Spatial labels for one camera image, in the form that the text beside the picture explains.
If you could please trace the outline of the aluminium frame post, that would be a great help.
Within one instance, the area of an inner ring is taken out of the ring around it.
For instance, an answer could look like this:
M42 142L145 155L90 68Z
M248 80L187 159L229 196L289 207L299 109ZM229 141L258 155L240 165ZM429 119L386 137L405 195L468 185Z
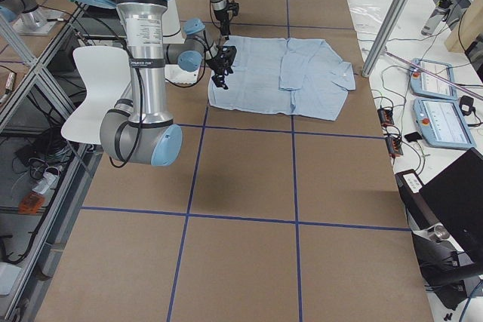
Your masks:
M392 0L377 36L374 39L374 43L372 44L371 49L366 57L363 68L361 69L361 75L363 77L369 77L374 70L376 63L389 40L389 36L394 30L395 25L407 3L408 0Z

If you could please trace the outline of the black laptop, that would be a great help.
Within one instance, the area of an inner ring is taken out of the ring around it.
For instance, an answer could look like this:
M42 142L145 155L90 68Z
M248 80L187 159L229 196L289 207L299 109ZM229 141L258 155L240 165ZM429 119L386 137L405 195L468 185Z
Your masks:
M482 261L482 154L466 150L424 183L414 170L395 175L401 199L417 226L441 223L474 262Z

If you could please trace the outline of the white plastic chair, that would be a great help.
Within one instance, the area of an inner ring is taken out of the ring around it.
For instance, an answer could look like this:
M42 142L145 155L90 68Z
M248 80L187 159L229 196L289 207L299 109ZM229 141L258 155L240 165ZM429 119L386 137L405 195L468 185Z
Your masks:
M73 59L86 96L65 121L61 135L70 142L99 145L104 115L131 80L128 54L112 46L85 46L73 51Z

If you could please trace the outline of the light blue button-up shirt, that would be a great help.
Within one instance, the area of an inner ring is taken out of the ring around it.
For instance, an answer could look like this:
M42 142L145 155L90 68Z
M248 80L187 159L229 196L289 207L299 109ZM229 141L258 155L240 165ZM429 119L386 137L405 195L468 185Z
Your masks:
M211 84L211 106L260 114L339 116L356 89L352 64L324 39L251 38L227 41L237 50L226 89Z

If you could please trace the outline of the blue teach pendant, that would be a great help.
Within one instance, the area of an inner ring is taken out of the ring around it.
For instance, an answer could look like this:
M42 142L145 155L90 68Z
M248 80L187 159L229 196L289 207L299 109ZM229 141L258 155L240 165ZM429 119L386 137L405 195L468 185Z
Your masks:
M409 67L409 85L412 93L419 97L440 100L457 100L453 66L422 58L413 58Z
M423 139L434 148L467 150L476 147L457 102L418 97L413 111Z

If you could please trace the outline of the upper blue teach pendant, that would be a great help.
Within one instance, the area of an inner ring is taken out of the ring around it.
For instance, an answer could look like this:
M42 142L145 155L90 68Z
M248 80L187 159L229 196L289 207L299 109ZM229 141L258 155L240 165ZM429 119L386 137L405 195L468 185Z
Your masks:
M412 93L419 97L440 100L457 100L453 66L422 58L413 58L409 67L409 85Z

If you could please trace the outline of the lower blue teach pendant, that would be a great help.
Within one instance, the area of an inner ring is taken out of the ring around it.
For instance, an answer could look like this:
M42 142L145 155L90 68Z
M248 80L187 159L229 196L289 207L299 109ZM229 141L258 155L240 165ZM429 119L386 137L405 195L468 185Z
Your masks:
M423 139L434 148L467 150L476 147L457 102L418 97L413 111Z

